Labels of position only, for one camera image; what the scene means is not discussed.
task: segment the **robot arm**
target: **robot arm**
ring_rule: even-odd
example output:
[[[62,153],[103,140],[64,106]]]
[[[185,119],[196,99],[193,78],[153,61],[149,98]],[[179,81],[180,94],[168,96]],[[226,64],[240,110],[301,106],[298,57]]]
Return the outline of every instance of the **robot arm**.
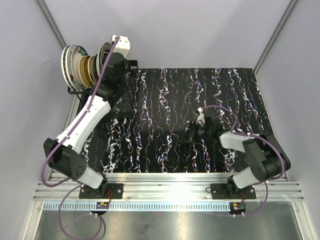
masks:
[[[249,167],[228,178],[226,189],[230,196],[235,196],[253,184],[265,182],[281,174],[282,166],[278,156],[263,141],[224,130],[218,117],[207,117],[202,111],[202,108],[199,108],[194,113],[197,120],[191,122],[189,130],[180,142],[197,144],[205,139],[217,147],[245,153]],[[291,163],[275,136],[269,132],[258,136],[276,148],[283,159],[284,171],[289,170]]]
[[[114,35],[112,42],[114,43],[115,40],[116,36]],[[48,157],[57,144],[67,138],[49,160],[49,167],[93,189],[100,188],[104,176],[90,168],[80,152],[89,134],[99,121],[109,113],[126,89],[126,84],[128,84],[126,74],[131,70],[125,59],[129,50],[128,38],[120,36],[107,63],[102,82],[97,86],[98,89],[93,100],[92,96],[89,96],[85,106],[73,122],[55,140],[48,138],[43,144],[45,155]]]

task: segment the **purple cable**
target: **purple cable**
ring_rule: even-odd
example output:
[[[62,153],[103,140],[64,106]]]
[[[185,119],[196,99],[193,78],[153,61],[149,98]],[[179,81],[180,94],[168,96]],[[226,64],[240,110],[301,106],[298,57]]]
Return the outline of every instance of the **purple cable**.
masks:
[[[108,65],[108,62],[110,60],[110,57],[113,53],[113,51],[115,50],[115,47],[117,45],[117,43],[119,42],[119,39],[120,37],[119,36],[116,36],[115,37],[115,42],[113,43],[111,49],[110,49],[110,52],[109,54],[107,55],[107,57],[105,58],[105,61],[104,61],[104,64],[103,64],[103,68],[101,70],[101,74],[100,74],[100,77],[98,79],[98,82],[96,83],[96,86],[93,90],[93,93],[91,95],[91,99],[90,99],[90,102],[88,104],[88,107],[87,107],[87,110],[90,110],[91,108],[91,105],[92,105],[92,102],[94,100],[94,97],[95,95],[97,94],[97,91],[98,91],[98,87],[100,86],[100,83],[103,79],[103,76],[104,76],[104,73],[106,71],[106,67]],[[80,124],[80,122],[82,121],[82,119],[86,116],[86,114],[88,113],[88,111],[85,111],[83,112],[83,114],[81,115],[81,117],[78,119],[78,121],[74,124],[74,126],[70,129],[70,131],[67,133],[67,136],[70,136],[72,134],[72,132],[76,129],[76,127]],[[53,187],[56,187],[68,180],[70,180],[71,178],[70,177],[67,177],[66,179],[62,180],[62,181],[59,181],[55,184],[48,184],[46,182],[46,179],[45,179],[45,168],[49,162],[49,160],[52,158],[52,156],[55,154],[55,152],[57,151],[57,149],[68,139],[68,137],[65,136],[56,146],[55,148],[49,153],[49,155],[46,157],[45,161],[43,162],[42,164],[42,167],[41,167],[41,173],[40,173],[40,178],[41,178],[41,182],[43,183],[43,185],[45,185],[46,187],[48,188],[53,188]]]
[[[70,222],[68,225],[64,226],[63,229],[66,230],[68,227],[70,227],[71,225],[73,225],[74,223],[76,223],[77,221],[79,221],[80,219],[82,219],[83,217],[89,216],[89,215],[90,215],[90,213],[87,212],[87,213],[84,213],[84,214],[78,216],[75,220],[73,220],[72,222]],[[62,232],[60,226],[59,226],[59,229],[58,229],[58,230],[52,230],[52,231],[53,231],[54,233],[60,233],[60,232]]]
[[[255,215],[255,214],[259,213],[264,208],[264,206],[266,205],[267,200],[268,200],[268,196],[269,196],[269,189],[268,189],[268,185],[267,185],[266,182],[264,182],[264,185],[265,185],[265,199],[264,199],[262,205],[257,210],[245,214],[245,216],[252,216],[252,215]],[[213,216],[218,216],[218,217],[233,217],[233,215],[220,215],[220,214],[216,214],[216,213],[213,213],[213,212],[207,212],[207,214],[213,215]]]
[[[265,144],[267,144],[276,154],[276,156],[279,158],[280,160],[280,163],[281,163],[281,173],[279,176],[276,176],[276,177],[273,177],[273,178],[270,178],[270,180],[277,180],[277,179],[280,179],[284,173],[285,173],[285,163],[284,163],[284,160],[282,159],[279,151],[270,143],[268,142],[267,140],[265,140],[264,138],[260,137],[260,136],[257,136],[257,135],[254,135],[254,134],[245,134],[245,133],[241,133],[241,132],[235,132],[235,127],[237,125],[237,122],[238,122],[238,118],[237,116],[231,111],[229,110],[228,108],[226,107],[223,107],[223,106],[219,106],[219,105],[209,105],[209,106],[204,106],[202,107],[202,109],[207,109],[207,108],[220,108],[220,109],[224,109],[226,111],[228,111],[229,113],[231,113],[233,116],[234,116],[234,124],[233,126],[231,127],[231,133],[233,133],[234,135],[238,135],[238,136],[245,136],[245,137],[252,137],[252,138],[256,138],[256,139],[259,139],[261,140],[262,142],[264,142]]]
[[[64,235],[66,235],[66,236],[67,236],[68,238],[70,238],[70,239],[73,239],[73,240],[93,240],[93,239],[96,238],[96,236],[98,236],[98,234],[99,234],[100,231],[101,231],[101,228],[102,228],[102,218],[101,218],[101,216],[96,215],[96,216],[98,216],[98,218],[99,218],[99,220],[100,220],[100,226],[99,226],[99,229],[98,229],[98,231],[96,232],[96,234],[95,234],[94,236],[90,237],[90,238],[85,238],[85,239],[75,238],[75,237],[73,237],[73,236],[70,236],[70,235],[66,232],[66,230],[64,229],[64,226],[62,226],[62,222],[61,222],[61,207],[62,207],[64,201],[67,199],[67,197],[68,197],[74,190],[80,188],[80,186],[81,186],[81,185],[76,186],[75,188],[73,188],[72,190],[70,190],[70,191],[64,196],[64,198],[62,199],[62,201],[61,201],[61,203],[60,203],[60,206],[59,206],[59,210],[58,210],[59,226],[60,226],[60,228],[61,228],[61,231],[64,233]]]

